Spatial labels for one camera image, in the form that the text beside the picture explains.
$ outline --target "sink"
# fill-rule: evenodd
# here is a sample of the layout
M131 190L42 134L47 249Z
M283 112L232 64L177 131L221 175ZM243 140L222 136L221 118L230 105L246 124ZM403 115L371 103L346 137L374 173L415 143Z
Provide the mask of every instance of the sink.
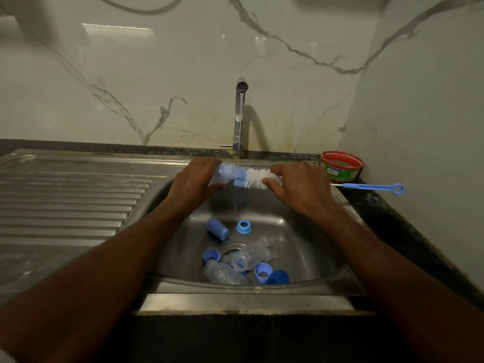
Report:
M173 178L190 159L50 150L17 150L0 158L0 247L12 260L25 261L16 262L15 270L8 265L0 268L0 304L146 216L163 201ZM263 169L271 162L239 164ZM364 225L337 189L331 193ZM230 231L223 243L206 230L212 217ZM240 220L251 222L251 233L235 230ZM273 269L284 269L290 284L254 282L243 287L208 282L202 265L205 250L215 248L223 255L261 237L275 240L271 249L277 257L269 263ZM252 282L254 272L247 277ZM228 184L194 211L157 255L132 311L372 313L359 311L355 298L366 298L365 290L323 231L269 190Z
M220 220L228 229L224 242L207 232L210 218ZM249 234L240 234L236 225L248 220ZM227 185L207 200L183 222L167 243L152 272L189 282L207 282L202 255L214 248L221 255L241 245L266 237L275 242L270 250L277 257L272 268L285 270L292 283L335 277L345 261L326 235L306 217L278 201L269 190L249 190ZM253 279L253 270L247 276Z

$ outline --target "wall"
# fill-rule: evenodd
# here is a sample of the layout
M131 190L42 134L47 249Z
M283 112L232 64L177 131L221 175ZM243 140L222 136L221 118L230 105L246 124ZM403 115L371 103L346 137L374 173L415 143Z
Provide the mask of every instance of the wall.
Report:
M384 2L0 0L0 137L334 149Z
M483 1L391 0L338 146L367 183L404 183L382 195L481 289Z

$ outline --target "hand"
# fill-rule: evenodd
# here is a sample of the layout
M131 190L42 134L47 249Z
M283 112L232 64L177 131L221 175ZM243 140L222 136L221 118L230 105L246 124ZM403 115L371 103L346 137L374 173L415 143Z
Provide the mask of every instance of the hand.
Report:
M270 171L282 176L284 186L271 178L264 178L262 182L277 199L298 213L315 219L321 213L331 213L336 206L331 195L331 182L323 167L303 161L275 164Z
M224 185L220 183L208 186L220 163L221 160L216 158L194 158L176 175L165 201L188 216L215 192L223 189Z

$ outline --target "bottle cap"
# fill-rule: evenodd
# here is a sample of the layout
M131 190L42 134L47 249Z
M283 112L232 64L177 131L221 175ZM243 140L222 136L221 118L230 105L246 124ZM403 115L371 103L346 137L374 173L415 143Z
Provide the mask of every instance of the bottle cap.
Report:
M266 285L289 284L289 275L282 269L275 270L267 278Z
M228 237L227 227L219 222L218 219L210 219L207 223L207 230L221 241L225 241Z
M206 250L203 253L203 265L205 265L208 260L214 260L215 262L220 261L220 252L217 250L214 250L213 248Z
M261 273L266 273L267 276L261 276ZM269 276L273 273L272 267L265 262L261 262L256 266L256 278L261 283L265 283Z
M250 221L241 220L239 223L237 223L236 229L240 234L247 234L252 230L252 226L250 225Z

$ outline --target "white bristles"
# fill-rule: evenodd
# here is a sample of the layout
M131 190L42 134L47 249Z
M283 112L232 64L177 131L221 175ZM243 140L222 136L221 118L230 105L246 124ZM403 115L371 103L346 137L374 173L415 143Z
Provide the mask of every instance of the white bristles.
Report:
M272 173L269 169L252 169L249 168L247 170L247 188L258 188L261 190L266 190L267 186L263 184L262 179L263 178L272 178L274 179L277 183L282 185L282 179L281 177L275 175Z

